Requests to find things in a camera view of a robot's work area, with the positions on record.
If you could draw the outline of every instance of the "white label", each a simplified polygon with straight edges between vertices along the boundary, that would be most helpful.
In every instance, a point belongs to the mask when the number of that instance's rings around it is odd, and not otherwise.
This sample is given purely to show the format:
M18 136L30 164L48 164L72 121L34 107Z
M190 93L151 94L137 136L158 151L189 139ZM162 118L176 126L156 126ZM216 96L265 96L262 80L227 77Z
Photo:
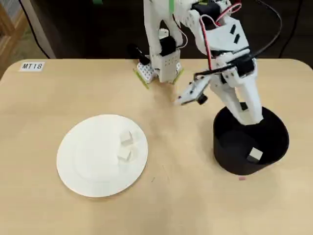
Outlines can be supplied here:
M21 65L21 72L41 72L45 62L24 62Z

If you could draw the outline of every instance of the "white plate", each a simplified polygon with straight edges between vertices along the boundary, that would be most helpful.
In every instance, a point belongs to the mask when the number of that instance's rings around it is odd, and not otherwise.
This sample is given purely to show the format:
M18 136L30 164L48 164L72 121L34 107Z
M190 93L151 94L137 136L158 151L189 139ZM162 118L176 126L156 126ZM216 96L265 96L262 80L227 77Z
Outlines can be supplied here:
M128 161L117 155L120 135L130 131L134 143ZM148 158L148 143L142 129L118 115L100 115L82 121L64 137L57 154L57 169L63 183L87 197L105 197L132 185Z

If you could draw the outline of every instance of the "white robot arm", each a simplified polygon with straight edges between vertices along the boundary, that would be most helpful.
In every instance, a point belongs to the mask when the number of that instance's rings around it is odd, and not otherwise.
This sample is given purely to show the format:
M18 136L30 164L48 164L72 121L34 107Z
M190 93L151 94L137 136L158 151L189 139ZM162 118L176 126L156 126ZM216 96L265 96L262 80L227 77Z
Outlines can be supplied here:
M174 10L169 1L175 4ZM203 104L207 100L203 91L210 86L241 124L252 125L263 119L255 82L257 64L249 57L249 44L240 22L230 16L236 6L241 4L232 6L229 0L144 0L151 62L139 63L137 69L146 83L156 76L161 83L173 83L182 69L179 60L184 47L180 29L183 24L194 34L198 49L208 56L208 69L213 73L195 74L175 103ZM160 29L162 20L169 30ZM235 88L245 100L246 110L242 109Z

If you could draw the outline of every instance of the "tan table surface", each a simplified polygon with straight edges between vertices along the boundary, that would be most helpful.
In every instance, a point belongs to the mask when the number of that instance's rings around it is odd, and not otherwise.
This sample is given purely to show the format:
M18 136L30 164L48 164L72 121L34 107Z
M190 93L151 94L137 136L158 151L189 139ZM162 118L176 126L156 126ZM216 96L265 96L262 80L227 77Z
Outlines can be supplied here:
M212 154L222 102L171 103L205 68L183 60L175 85L147 90L128 60L46 60L42 72L12 65L0 82L1 235L312 235L313 72L295 60L259 60L262 103L286 124L286 156L246 181ZM91 116L120 114L149 143L139 180L103 199L67 189L56 170L59 144Z

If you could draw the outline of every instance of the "black cylindrical container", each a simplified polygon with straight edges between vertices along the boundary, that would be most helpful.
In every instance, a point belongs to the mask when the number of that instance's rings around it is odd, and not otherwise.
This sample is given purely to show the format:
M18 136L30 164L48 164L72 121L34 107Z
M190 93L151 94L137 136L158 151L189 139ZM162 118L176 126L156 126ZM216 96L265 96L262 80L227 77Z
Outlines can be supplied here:
M283 158L289 146L288 131L270 110L263 108L263 117L259 124L244 126L226 107L217 114L214 155L221 167L233 174L249 175ZM253 148L263 152L257 164L247 160Z

